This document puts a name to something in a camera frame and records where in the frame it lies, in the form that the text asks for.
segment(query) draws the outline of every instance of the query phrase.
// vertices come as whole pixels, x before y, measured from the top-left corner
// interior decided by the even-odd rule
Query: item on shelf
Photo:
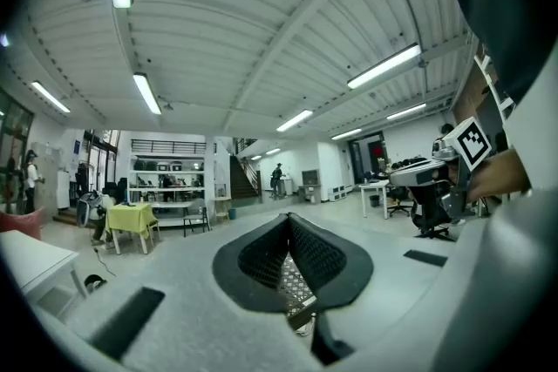
[[[146,170],[146,162],[142,159],[137,159],[133,164],[134,171],[145,171]]]

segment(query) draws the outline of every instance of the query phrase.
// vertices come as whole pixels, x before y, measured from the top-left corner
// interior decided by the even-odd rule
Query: green cloth
[[[108,233],[112,229],[120,229],[139,233],[147,239],[147,226],[156,220],[149,203],[139,203],[135,206],[117,205],[107,210],[105,228]]]

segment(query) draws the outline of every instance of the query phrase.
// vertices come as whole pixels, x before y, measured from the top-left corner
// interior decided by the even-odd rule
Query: gray floor
[[[300,213],[309,220],[311,220],[312,217],[319,217],[327,220],[334,220],[345,225],[368,228],[373,231],[392,233],[401,236],[413,237],[418,233],[418,229],[412,224],[411,219],[406,217],[403,213],[396,213],[392,218],[385,220],[384,209],[382,207],[371,208],[370,205],[368,205],[368,217],[364,218],[362,215],[362,202],[359,192],[351,193],[346,199],[338,202],[322,203],[319,205],[312,205],[310,203],[288,205],[285,203],[285,205],[286,206],[281,206],[273,210],[266,209],[264,213],[258,215],[261,216],[262,221],[267,221],[276,217],[279,213],[295,212]],[[244,220],[253,220],[254,218],[254,215],[241,217],[230,223],[214,226],[214,230],[219,231],[221,227],[226,225],[242,225]],[[190,230],[187,230],[187,237],[196,237],[198,233],[201,233],[200,228],[196,228],[195,233],[191,233]],[[106,250],[102,246],[99,247],[100,259],[116,277],[105,270],[105,267],[99,262],[97,255],[93,251],[91,246],[91,230],[72,227],[57,222],[49,222],[44,225],[41,236],[43,241],[47,243],[79,252],[76,269],[82,280],[89,274],[98,274],[110,282],[117,281],[119,276],[133,274],[135,271],[143,268],[148,262],[153,260],[157,252],[165,250],[166,242],[172,239],[182,238],[183,232],[181,229],[162,230],[162,241],[156,241],[154,249],[151,246],[151,242],[147,242],[149,248],[149,254],[147,255],[141,252],[138,237],[135,236],[130,240],[127,234],[121,234],[119,236],[122,255],[117,255],[114,249]],[[61,278],[59,286],[65,290],[75,289],[71,277],[69,276],[67,278]],[[75,305],[79,305],[79,303],[80,300],[76,300]]]

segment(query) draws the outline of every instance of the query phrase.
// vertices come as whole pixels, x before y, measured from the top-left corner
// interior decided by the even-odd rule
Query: white table
[[[79,256],[19,231],[0,233],[0,249],[16,283],[30,302],[38,302],[58,284],[61,274],[70,274],[79,294],[87,292],[79,280],[74,261]]]
[[[366,194],[364,194],[365,190],[376,190],[378,191],[379,189],[382,190],[382,193],[384,195],[384,219],[387,219],[387,191],[386,188],[387,186],[390,184],[389,180],[380,180],[377,183],[366,183],[360,186],[360,194],[362,196],[363,199],[363,216],[366,217]]]

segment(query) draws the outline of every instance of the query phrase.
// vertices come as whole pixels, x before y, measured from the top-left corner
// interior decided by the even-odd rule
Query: ceiling
[[[22,0],[0,49],[2,86],[35,112],[79,128],[282,138],[378,127],[426,101],[449,107],[475,42],[456,0]],[[425,53],[350,91],[347,81],[409,44]],[[145,72],[161,107],[146,107]],[[71,109],[31,91],[39,80]]]

